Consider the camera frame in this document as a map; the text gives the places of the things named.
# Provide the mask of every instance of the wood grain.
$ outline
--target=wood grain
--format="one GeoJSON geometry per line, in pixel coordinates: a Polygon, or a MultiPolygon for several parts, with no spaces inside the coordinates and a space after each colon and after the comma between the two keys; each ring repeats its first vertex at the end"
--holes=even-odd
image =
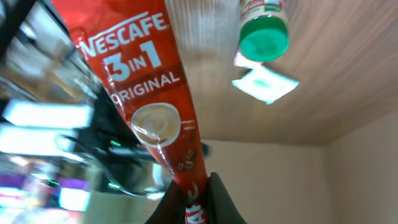
{"type": "Polygon", "coordinates": [[[324,144],[398,109],[396,0],[289,1],[290,48],[267,65],[300,85],[272,105],[231,84],[239,1],[166,2],[203,139],[324,144]]]}

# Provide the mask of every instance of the green lid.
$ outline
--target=green lid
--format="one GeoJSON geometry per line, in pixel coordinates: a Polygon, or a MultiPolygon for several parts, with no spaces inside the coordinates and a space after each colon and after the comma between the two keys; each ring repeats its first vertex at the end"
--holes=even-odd
{"type": "Polygon", "coordinates": [[[255,62],[270,62],[289,47],[287,24],[276,16],[259,16],[242,27],[239,38],[241,53],[255,62]]]}

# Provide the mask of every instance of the red sachet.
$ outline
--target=red sachet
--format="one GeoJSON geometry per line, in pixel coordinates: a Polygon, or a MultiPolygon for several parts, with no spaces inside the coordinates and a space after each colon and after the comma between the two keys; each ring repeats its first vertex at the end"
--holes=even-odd
{"type": "Polygon", "coordinates": [[[164,1],[53,4],[125,122],[170,169],[191,205],[203,208],[207,174],[198,123],[164,1]]]}

